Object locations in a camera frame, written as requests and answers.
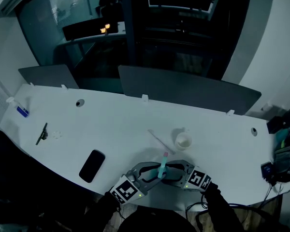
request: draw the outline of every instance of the phone screen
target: phone screen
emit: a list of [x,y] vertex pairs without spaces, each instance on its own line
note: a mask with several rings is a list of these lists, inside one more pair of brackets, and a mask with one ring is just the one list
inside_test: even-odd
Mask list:
[[88,183],[92,182],[96,173],[100,169],[104,159],[105,159],[104,154],[102,154],[96,149],[93,150],[90,153],[81,171],[79,172],[79,176]]

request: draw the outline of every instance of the desk surface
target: desk surface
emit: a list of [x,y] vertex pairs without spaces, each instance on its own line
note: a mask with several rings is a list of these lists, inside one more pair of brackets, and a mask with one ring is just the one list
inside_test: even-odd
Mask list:
[[[229,203],[257,203],[268,190],[260,165],[269,161],[274,142],[264,120],[83,89],[24,84],[15,98],[30,115],[24,118],[10,106],[0,124],[3,131],[41,164],[94,192],[104,194],[139,162],[162,160],[165,150],[148,129],[176,151],[168,160],[184,159],[205,169]],[[85,100],[82,107],[75,105],[79,99]],[[48,138],[36,146],[46,122]],[[181,128],[193,138],[192,147],[183,152],[173,144]],[[53,137],[55,131],[62,137]],[[87,183],[78,174],[93,149],[106,158],[93,182]],[[134,203],[185,210],[200,197],[198,192],[158,184]]]

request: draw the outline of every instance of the black sleeve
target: black sleeve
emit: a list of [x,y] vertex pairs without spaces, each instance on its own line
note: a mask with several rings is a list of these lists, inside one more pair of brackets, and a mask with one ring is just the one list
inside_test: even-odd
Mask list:
[[216,232],[241,232],[244,231],[242,224],[234,210],[224,200],[218,190],[218,186],[210,183],[205,194],[208,203],[208,213]]
[[105,195],[89,209],[80,222],[78,231],[82,232],[103,232],[106,224],[112,218],[113,213],[117,211],[119,202],[110,192]]

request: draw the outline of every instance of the person's right arm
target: person's right arm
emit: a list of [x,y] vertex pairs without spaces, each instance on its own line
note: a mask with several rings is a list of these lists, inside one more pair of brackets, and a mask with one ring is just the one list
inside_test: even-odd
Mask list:
[[244,231],[234,210],[224,200],[216,184],[211,182],[204,195],[208,203],[208,213],[211,216],[216,232]]

